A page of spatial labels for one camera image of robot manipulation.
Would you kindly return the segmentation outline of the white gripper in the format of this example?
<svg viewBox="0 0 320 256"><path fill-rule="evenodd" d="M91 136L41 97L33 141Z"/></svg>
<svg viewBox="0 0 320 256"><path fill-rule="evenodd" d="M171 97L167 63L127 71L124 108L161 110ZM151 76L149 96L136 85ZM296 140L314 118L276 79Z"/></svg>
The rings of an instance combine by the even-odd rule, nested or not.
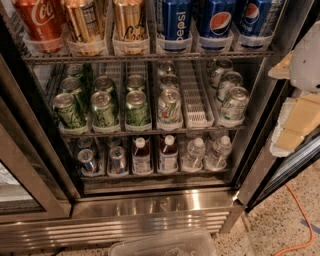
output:
<svg viewBox="0 0 320 256"><path fill-rule="evenodd" d="M320 93L320 21L316 21L304 37L268 75L289 79L300 90ZM270 152L287 157L320 125L320 95L307 94L283 103L271 137Z"/></svg>

